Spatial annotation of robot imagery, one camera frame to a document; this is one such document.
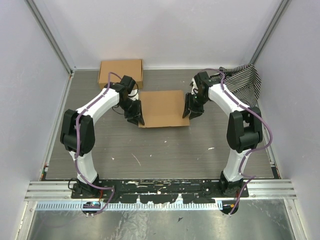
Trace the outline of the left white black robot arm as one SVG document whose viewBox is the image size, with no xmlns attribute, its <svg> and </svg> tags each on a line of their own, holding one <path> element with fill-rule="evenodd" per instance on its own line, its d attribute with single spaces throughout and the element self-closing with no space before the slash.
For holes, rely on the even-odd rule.
<svg viewBox="0 0 320 240">
<path fill-rule="evenodd" d="M 72 191 L 78 195 L 96 198 L 107 187 L 100 185 L 94 167 L 92 150 L 95 146 L 95 124 L 110 109 L 120 107 L 124 118 L 136 126 L 144 125 L 142 103 L 136 82 L 126 76 L 118 83 L 108 83 L 89 103 L 77 110 L 68 109 L 62 119 L 60 142 L 69 152 L 77 177 Z"/>
</svg>

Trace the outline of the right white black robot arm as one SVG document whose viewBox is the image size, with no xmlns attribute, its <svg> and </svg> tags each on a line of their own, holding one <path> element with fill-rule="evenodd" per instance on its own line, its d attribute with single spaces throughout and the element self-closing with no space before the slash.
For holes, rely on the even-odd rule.
<svg viewBox="0 0 320 240">
<path fill-rule="evenodd" d="M 182 117 L 190 120 L 204 113 L 204 104 L 215 102 L 227 115 L 226 140 L 229 157 L 220 174 L 218 189 L 225 197 L 232 197 L 243 186 L 243 170 L 252 151 L 263 140 L 261 111 L 242 103 L 225 85 L 213 80 L 196 80 L 190 83 L 191 92 L 185 95 Z"/>
</svg>

